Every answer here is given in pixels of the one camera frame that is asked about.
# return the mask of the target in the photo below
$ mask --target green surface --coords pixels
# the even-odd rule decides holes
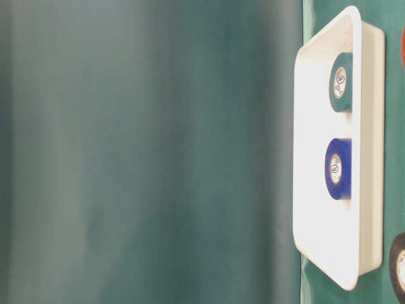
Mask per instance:
[[[385,72],[385,191],[382,266],[359,278],[354,291],[344,291],[306,258],[301,265],[301,303],[397,303],[389,277],[389,250],[405,231],[405,71],[401,61],[404,1],[303,1],[304,33],[317,33],[348,5],[356,5],[364,21],[386,37]]]
[[[0,302],[298,303],[300,1],[0,1]]]

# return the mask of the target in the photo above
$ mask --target tape roll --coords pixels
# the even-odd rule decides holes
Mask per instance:
[[[351,139],[333,139],[325,156],[325,180],[335,200],[351,197]]]
[[[329,100],[336,112],[352,110],[352,68],[353,54],[340,53],[330,72]]]
[[[405,233],[398,234],[391,244],[390,278],[400,303],[405,303]]]

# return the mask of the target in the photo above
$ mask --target green curtain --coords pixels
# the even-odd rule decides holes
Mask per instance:
[[[2,303],[298,303],[301,1],[0,2]]]

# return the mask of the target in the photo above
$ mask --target white tray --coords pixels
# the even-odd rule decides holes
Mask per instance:
[[[352,113],[329,102],[332,65],[353,53]],[[298,250],[346,290],[382,262],[385,36],[349,6],[298,51],[294,85],[293,233]],[[333,138],[352,139],[351,199],[325,183]]]

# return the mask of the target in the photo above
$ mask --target tape label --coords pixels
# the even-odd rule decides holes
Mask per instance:
[[[338,154],[333,154],[329,164],[330,179],[336,185],[342,178],[342,160]]]
[[[397,258],[397,276],[402,290],[405,292],[405,250],[398,254]]]
[[[346,69],[340,66],[335,73],[335,80],[333,82],[333,93],[336,98],[341,98],[346,90]]]

